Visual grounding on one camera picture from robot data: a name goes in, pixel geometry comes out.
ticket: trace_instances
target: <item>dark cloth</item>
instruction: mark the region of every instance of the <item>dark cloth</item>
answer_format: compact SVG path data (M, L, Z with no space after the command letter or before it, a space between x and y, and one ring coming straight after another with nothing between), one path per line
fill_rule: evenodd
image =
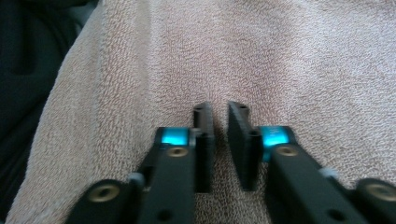
M55 8L0 0L0 220L18 192L44 104L77 37Z

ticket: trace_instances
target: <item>towel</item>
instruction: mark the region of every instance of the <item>towel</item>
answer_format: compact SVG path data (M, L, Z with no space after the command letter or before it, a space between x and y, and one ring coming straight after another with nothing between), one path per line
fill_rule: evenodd
M7 223L62 223L92 183L125 181L157 127L214 109L213 192L196 223L269 223L240 189L227 102L253 125L289 125L353 188L396 184L396 4L381 0L101 1L68 52L40 119Z

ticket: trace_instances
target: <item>terry cloth fabric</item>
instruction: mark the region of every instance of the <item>terry cloth fabric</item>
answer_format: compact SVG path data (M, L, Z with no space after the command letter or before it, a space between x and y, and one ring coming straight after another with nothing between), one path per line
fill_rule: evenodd
M393 1L103 1L66 56L8 223L61 223L83 191L126 180L159 126L191 126L214 107L213 193L196 223L268 223L259 188L239 188L227 101L253 125L289 125L351 188L396 184Z

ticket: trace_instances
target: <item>beige towel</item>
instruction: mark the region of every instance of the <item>beige towel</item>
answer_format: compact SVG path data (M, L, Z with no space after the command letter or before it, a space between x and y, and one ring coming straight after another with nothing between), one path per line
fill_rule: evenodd
M249 105L253 125L291 126L346 186L396 184L395 2L100 2L64 60L7 222L62 223L90 184L125 180L156 127L191 126L203 101L218 150L196 223L269 222L262 178L239 188L228 100Z

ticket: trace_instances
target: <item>round metal bolt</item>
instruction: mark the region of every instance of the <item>round metal bolt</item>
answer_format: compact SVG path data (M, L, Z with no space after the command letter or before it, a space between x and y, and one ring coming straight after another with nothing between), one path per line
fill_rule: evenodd
M91 190L88 199L94 203L105 203L113 200L120 194L120 188L116 185L102 185Z
M380 184L370 184L366 186L366 190L378 199L396 202L396 190L393 188Z
M170 157L184 157L189 154L189 151L184 147L171 147L167 153Z
M292 147L279 147L276 152L282 156L297 156L298 152Z

